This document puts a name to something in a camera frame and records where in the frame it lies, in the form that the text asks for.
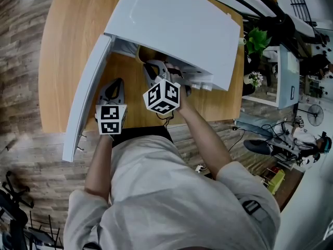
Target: electric fan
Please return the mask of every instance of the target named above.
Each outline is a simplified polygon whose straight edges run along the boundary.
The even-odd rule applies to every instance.
[[[312,126],[319,126],[322,124],[324,119],[324,111],[320,106],[312,105],[309,107],[308,111],[302,109],[298,110],[308,114],[308,120]]]

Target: desk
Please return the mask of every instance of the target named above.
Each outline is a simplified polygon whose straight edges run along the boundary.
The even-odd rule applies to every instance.
[[[81,73],[97,38],[119,0],[53,0],[41,45],[39,66],[39,101],[44,132],[65,132],[71,105]],[[209,0],[241,26],[241,15],[223,4]],[[193,90],[190,101],[207,121],[238,118],[244,72],[244,47],[237,52],[229,91]],[[134,58],[112,54],[95,94],[86,130],[97,130],[94,120],[95,101],[99,89],[121,77],[125,82],[128,105],[125,128],[162,125],[155,113],[146,109],[142,95],[148,90],[142,64]],[[175,114],[170,124],[184,120]]]
[[[262,104],[278,107],[279,109],[298,103],[300,87],[299,73],[288,70],[288,50],[283,46],[270,46],[265,51],[276,51],[278,63],[276,101],[269,101],[251,95],[243,96],[244,99]]]

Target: black cable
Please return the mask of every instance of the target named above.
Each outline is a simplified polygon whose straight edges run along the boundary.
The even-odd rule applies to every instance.
[[[166,118],[161,118],[157,113],[156,116],[161,119],[161,120],[165,120],[165,123],[163,124],[163,126],[166,128],[169,125],[170,120],[173,119],[173,111],[172,111],[172,116],[166,117]]]
[[[274,129],[273,129],[273,127],[275,127],[275,126],[277,126],[277,125],[279,125],[279,124],[285,123],[285,122],[286,122],[286,121],[280,122],[280,123],[278,123],[278,124],[275,124],[274,126],[271,126],[270,124],[264,124],[263,126],[261,126],[261,129],[266,130],[266,131],[268,131],[269,129],[272,129],[272,131],[273,131],[273,133],[276,135],[276,137],[279,138],[282,142],[284,142],[286,145],[289,146],[289,144],[288,144],[285,140],[282,140],[281,137],[280,137],[281,135],[284,135],[285,132],[284,132],[283,134],[281,134],[281,135],[277,135],[276,132],[275,132]]]
[[[247,131],[244,130],[244,133],[243,133],[243,135],[241,136],[241,138],[240,138],[236,143],[234,143],[234,145],[233,145],[232,147],[230,147],[230,149],[228,150],[228,152],[230,152],[230,150],[233,149],[233,147],[234,147],[236,144],[239,143],[239,141],[244,137],[244,134],[245,134],[246,132],[247,132]]]
[[[239,128],[237,127],[238,129],[237,130],[241,130],[241,131],[248,131],[248,130],[244,130],[242,128]],[[255,133],[255,134],[259,134],[259,135],[262,135],[262,136],[265,136],[265,137],[270,137],[268,135],[265,135],[265,134],[262,134],[262,133],[258,133],[258,132],[255,132],[255,131],[248,131],[248,132],[252,132],[252,133]]]
[[[200,172],[204,172],[204,171],[206,171],[206,170],[208,170],[207,167],[206,167],[206,168],[201,168],[201,169],[200,169]]]

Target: wooden tabletop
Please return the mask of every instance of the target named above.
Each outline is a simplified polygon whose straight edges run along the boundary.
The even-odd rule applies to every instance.
[[[39,101],[44,132],[65,132],[76,88],[88,57],[119,0],[53,0],[41,45]],[[230,13],[240,26],[241,15],[215,0],[209,0]],[[240,46],[229,91],[193,90],[191,102],[207,121],[238,118],[244,73],[244,47]],[[111,54],[95,94],[87,130],[96,130],[95,102],[100,88],[121,77],[125,83],[128,113],[125,128],[157,126],[164,123],[148,111],[142,95],[148,90],[142,64],[134,58]],[[170,124],[184,120],[175,113]]]

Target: man's left arm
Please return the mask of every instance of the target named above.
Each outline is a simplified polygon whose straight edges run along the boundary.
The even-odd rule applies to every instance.
[[[84,191],[102,197],[106,202],[111,188],[112,142],[110,136],[101,135],[84,184]]]
[[[66,249],[81,250],[96,240],[97,227],[108,209],[111,188],[111,153],[113,139],[102,135],[85,180],[84,191],[76,190],[69,197],[69,209],[63,234]]]
[[[293,125],[293,127],[292,127],[292,132],[291,132],[291,135],[293,136],[294,134],[295,134],[295,130],[297,129],[297,128],[299,128],[300,126],[297,124],[297,123],[295,123],[294,125]]]

